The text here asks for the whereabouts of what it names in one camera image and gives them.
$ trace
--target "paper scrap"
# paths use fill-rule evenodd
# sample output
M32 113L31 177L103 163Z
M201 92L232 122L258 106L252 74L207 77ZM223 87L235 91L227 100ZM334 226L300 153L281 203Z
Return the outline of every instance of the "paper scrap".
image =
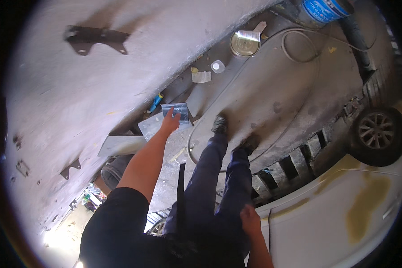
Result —
M262 31L266 28L267 23L265 21L261 21L258 23L256 28L253 30L254 32L262 33Z
M211 72L195 72L192 73L193 83L206 83L211 81Z

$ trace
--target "hand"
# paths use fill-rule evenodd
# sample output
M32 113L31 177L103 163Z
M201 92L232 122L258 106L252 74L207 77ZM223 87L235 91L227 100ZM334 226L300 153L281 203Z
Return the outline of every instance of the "hand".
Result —
M168 136L179 127L179 119L181 117L181 114L176 114L173 117L173 110L174 107L171 107L161 125L161 130L163 130Z
M262 236L261 217L259 217L254 207L246 204L240 212L240 218L243 223L243 230L249 238Z

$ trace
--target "dark blue pants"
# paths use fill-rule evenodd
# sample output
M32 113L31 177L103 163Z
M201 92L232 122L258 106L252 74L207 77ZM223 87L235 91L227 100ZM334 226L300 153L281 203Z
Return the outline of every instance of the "dark blue pants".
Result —
M184 193L186 231L190 234L209 233L221 236L238 246L243 257L250 250L249 240L241 226L240 212L251 204L252 174L247 153L242 149L232 152L226 169L223 199L214 211L217 177L228 147L224 134L215 134L201 154L192 178ZM164 234L176 233L176 203L165 224Z

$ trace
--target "bucket label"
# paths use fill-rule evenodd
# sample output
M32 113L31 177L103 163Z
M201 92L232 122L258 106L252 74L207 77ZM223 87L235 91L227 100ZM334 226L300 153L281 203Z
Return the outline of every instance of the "bucket label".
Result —
M335 0L305 0L302 5L314 20L328 23L349 14Z

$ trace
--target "black shirt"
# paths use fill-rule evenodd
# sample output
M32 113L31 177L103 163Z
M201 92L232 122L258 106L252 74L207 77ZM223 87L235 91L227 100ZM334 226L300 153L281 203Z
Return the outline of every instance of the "black shirt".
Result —
M113 190L82 234L84 267L245 267L233 244L206 230L184 240L144 234L148 210L139 191Z

